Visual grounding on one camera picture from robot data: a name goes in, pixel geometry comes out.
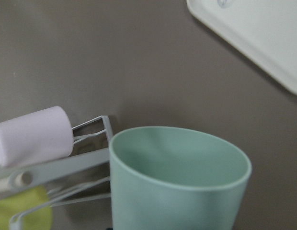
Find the green cup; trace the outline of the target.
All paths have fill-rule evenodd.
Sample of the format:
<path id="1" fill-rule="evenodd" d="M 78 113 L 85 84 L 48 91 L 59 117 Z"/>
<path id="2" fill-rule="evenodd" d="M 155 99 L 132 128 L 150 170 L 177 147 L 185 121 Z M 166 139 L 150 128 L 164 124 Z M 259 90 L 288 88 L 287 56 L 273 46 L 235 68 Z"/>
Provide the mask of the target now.
<path id="1" fill-rule="evenodd" d="M 235 145 L 190 129 L 145 126 L 109 145 L 115 230 L 230 230 L 252 173 Z"/>

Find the white wire cup rack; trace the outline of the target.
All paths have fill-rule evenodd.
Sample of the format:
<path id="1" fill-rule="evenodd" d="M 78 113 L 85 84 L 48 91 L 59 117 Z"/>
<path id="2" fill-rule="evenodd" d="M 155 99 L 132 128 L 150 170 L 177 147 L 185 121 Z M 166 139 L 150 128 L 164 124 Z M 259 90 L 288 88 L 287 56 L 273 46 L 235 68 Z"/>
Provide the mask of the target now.
<path id="1" fill-rule="evenodd" d="M 106 115 L 73 128 L 92 123 L 102 130 L 75 138 L 75 155 L 61 160 L 23 168 L 0 168 L 0 230 L 48 230 L 52 226 L 52 208 L 79 202 L 110 198 L 110 192 L 78 197 L 78 193 L 110 183 L 105 173 L 110 153 L 108 148 L 79 153 L 90 138 L 102 136 L 107 143 L 113 137 Z"/>

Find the cream rabbit tray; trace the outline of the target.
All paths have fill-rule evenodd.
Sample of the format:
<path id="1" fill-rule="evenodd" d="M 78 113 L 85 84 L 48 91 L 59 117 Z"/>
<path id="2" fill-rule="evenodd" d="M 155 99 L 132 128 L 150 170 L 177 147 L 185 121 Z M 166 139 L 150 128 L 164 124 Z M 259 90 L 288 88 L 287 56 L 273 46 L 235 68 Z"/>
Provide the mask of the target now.
<path id="1" fill-rule="evenodd" d="M 297 0 L 188 0 L 192 16 L 297 95 Z"/>

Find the pink cup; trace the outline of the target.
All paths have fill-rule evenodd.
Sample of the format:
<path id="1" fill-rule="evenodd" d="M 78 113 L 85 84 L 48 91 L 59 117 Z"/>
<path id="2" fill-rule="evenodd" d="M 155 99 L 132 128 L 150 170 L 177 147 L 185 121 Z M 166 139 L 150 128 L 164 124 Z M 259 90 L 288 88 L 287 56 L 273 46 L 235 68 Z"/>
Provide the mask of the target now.
<path id="1" fill-rule="evenodd" d="M 0 167 L 22 167 L 67 157 L 73 132 L 65 111 L 54 106 L 0 123 Z"/>

